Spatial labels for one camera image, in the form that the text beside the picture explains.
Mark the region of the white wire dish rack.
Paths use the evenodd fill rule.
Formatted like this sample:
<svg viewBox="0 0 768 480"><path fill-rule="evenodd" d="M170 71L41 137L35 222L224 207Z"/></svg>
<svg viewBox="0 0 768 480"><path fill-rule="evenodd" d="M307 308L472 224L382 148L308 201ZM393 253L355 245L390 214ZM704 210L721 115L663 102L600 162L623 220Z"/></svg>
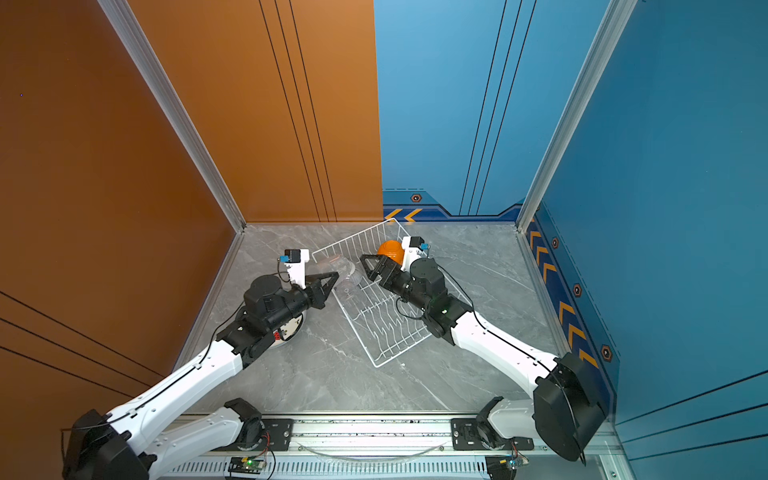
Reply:
<svg viewBox="0 0 768 480"><path fill-rule="evenodd" d="M376 368L432 336L424 322L417 318L420 310L400 301L398 296L381 288L379 282L370 283L360 261L361 255L376 253L385 241L402 241L408 235L402 225L390 219L311 253L315 262L320 258L341 254L354 263L355 272L364 276L365 286L361 293L354 296L340 293L338 285L342 280L339 279L333 296L365 354Z"/></svg>

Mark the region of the white plate red pattern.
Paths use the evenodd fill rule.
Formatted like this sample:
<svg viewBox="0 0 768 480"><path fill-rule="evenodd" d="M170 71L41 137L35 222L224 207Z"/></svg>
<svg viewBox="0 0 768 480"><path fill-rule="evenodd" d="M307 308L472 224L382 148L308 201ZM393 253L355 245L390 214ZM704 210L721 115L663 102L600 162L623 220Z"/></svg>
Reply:
<svg viewBox="0 0 768 480"><path fill-rule="evenodd" d="M301 313L298 317L292 318L284 325L280 326L274 332L274 338L276 344L284 344L293 339L296 334L301 330L304 323L304 314Z"/></svg>

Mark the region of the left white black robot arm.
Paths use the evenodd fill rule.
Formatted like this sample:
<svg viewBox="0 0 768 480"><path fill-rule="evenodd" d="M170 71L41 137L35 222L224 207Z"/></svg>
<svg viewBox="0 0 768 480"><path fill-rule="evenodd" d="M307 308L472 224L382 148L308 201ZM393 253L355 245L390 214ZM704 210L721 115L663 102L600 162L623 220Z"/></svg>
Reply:
<svg viewBox="0 0 768 480"><path fill-rule="evenodd" d="M307 276L305 287L284 289L275 275L257 277L231 321L208 346L159 383L101 415L90 410L70 429L65 479L158 479L174 467L234 443L257 447L264 437L259 410L242 398L178 428L190 406L245 370L275 342L276 333L311 309L322 309L339 278Z"/></svg>

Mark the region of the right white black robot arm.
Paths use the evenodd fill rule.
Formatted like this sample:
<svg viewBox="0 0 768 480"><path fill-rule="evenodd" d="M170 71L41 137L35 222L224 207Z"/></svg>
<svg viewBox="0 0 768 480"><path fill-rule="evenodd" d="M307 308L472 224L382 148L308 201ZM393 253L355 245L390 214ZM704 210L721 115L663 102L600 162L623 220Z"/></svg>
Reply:
<svg viewBox="0 0 768 480"><path fill-rule="evenodd" d="M467 293L448 290L451 275L432 258L403 268L386 255L360 257L366 277L417 310L435 337L466 350L512 379L528 402L497 396L476 417L481 441L502 449L531 430L568 461L583 461L585 449L607 418L607 407L589 365L568 352L557 356L534 348L485 320Z"/></svg>

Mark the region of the orange bowl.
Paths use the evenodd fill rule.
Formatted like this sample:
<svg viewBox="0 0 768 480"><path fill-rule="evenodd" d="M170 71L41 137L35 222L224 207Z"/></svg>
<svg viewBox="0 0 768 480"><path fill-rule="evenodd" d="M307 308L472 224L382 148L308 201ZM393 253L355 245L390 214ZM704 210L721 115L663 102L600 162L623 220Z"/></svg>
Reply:
<svg viewBox="0 0 768 480"><path fill-rule="evenodd" d="M404 261L404 256L405 256L405 250L402 247L402 244L400 241L387 240L380 245L380 247L377 250L377 254L381 256L386 256L389 259L396 262L398 265L402 266Z"/></svg>

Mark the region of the left green circuit board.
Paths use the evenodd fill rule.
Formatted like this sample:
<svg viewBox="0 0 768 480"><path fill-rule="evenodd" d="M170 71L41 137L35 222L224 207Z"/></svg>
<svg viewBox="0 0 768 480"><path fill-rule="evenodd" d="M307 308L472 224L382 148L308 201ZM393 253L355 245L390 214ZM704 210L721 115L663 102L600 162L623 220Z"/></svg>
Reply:
<svg viewBox="0 0 768 480"><path fill-rule="evenodd" d="M259 476L268 471L268 462L257 457L231 457L227 474L232 477Z"/></svg>

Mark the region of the right circuit board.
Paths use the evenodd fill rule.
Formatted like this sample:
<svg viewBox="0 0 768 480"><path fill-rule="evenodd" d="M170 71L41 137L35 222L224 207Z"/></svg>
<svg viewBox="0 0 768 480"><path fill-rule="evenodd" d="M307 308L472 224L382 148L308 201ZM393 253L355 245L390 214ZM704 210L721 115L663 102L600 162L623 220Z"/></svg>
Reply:
<svg viewBox="0 0 768 480"><path fill-rule="evenodd" d="M486 472L490 480L514 480L518 471L529 464L524 455L486 456Z"/></svg>

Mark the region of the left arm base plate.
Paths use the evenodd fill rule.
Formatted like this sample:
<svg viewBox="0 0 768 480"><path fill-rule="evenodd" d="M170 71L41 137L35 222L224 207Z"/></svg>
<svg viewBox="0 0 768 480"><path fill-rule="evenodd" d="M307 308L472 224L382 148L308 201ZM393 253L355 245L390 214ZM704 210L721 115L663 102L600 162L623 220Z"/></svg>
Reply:
<svg viewBox="0 0 768 480"><path fill-rule="evenodd" d="M218 447L214 452L286 452L291 444L293 427L294 420L291 418L262 419L258 431L254 425L246 426L246 431L233 443Z"/></svg>

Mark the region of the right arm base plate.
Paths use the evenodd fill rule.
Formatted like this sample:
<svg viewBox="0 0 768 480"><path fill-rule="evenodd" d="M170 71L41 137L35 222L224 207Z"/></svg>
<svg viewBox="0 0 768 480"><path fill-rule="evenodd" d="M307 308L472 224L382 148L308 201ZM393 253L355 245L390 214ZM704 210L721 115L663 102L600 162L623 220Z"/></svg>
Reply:
<svg viewBox="0 0 768 480"><path fill-rule="evenodd" d="M501 439L488 436L478 427L475 418L459 417L450 420L451 445L455 451L533 451L534 441L529 437Z"/></svg>

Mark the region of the aluminium front rail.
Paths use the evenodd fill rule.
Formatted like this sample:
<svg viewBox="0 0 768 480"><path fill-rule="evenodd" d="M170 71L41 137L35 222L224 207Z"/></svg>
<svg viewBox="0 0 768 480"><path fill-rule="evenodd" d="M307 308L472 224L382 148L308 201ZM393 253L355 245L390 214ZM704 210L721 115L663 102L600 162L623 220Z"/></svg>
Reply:
<svg viewBox="0 0 768 480"><path fill-rule="evenodd" d="M623 448L607 425L585 449L583 461L570 462L535 434L533 451L455 451L450 420L460 413L274 414L294 420L289 450L206 452L180 464L166 479L489 479L486 456L524 455L529 464L515 479L631 479ZM267 473L227 474L231 457L263 458Z"/></svg>

